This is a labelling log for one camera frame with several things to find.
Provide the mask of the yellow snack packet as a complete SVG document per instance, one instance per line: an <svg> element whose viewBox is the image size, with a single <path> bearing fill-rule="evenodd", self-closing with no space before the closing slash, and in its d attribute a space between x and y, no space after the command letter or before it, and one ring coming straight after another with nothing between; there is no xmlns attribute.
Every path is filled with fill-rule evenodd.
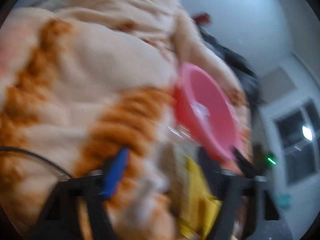
<svg viewBox="0 0 320 240"><path fill-rule="evenodd" d="M222 202L209 190L201 167L185 157L184 188L179 228L185 239L206 239L219 214Z"/></svg>

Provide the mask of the clear oat bar packet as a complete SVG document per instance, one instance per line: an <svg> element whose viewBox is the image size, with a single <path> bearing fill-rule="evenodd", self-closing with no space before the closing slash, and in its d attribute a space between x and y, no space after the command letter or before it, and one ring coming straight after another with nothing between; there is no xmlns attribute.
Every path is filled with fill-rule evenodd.
<svg viewBox="0 0 320 240"><path fill-rule="evenodd" d="M187 159L196 161L198 146L191 142L181 144L169 142L160 157L160 169L169 182L168 196L171 200L170 211L175 217L183 214L188 204L189 174Z"/></svg>

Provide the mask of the pink plastic basin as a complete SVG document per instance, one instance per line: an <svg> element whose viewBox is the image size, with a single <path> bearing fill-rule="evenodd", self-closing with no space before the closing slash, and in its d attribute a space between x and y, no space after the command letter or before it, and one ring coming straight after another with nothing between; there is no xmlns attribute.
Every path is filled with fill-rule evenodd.
<svg viewBox="0 0 320 240"><path fill-rule="evenodd" d="M219 84L200 67L183 63L174 91L177 123L186 128L209 157L234 161L240 145L239 119Z"/></svg>

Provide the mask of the window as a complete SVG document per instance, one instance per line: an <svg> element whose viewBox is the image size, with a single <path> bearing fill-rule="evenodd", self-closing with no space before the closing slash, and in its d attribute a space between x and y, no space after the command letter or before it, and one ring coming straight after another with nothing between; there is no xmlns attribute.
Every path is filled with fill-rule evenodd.
<svg viewBox="0 0 320 240"><path fill-rule="evenodd" d="M285 187L319 174L319 108L311 98L282 105L268 117L274 168Z"/></svg>

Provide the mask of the black leather jacket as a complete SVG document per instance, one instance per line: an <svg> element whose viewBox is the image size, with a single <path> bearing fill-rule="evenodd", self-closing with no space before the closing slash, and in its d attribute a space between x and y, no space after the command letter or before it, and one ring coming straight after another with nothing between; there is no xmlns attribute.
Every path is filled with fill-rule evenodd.
<svg viewBox="0 0 320 240"><path fill-rule="evenodd" d="M198 26L198 29L204 42L235 73L245 91L250 107L257 107L260 101L260 83L249 62L238 53L219 44L218 40L203 27Z"/></svg>

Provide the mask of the beige orange fleece blanket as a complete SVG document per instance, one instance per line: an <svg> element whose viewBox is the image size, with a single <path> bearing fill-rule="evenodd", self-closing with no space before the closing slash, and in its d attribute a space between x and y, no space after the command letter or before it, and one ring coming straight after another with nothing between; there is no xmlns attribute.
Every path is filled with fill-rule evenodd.
<svg viewBox="0 0 320 240"><path fill-rule="evenodd" d="M240 81L202 41L180 0L71 0L11 11L1 27L1 145L81 177L122 147L130 158L103 202L120 239L178 239L171 129L182 63L207 72L239 119L251 157Z"/></svg>

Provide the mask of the red orange bag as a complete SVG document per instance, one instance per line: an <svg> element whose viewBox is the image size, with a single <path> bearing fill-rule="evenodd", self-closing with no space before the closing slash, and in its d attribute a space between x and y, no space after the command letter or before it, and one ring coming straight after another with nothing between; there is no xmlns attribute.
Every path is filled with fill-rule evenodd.
<svg viewBox="0 0 320 240"><path fill-rule="evenodd" d="M193 16L193 21L197 25L208 25L211 23L211 18L208 13L203 12L203 13L200 13L200 14Z"/></svg>

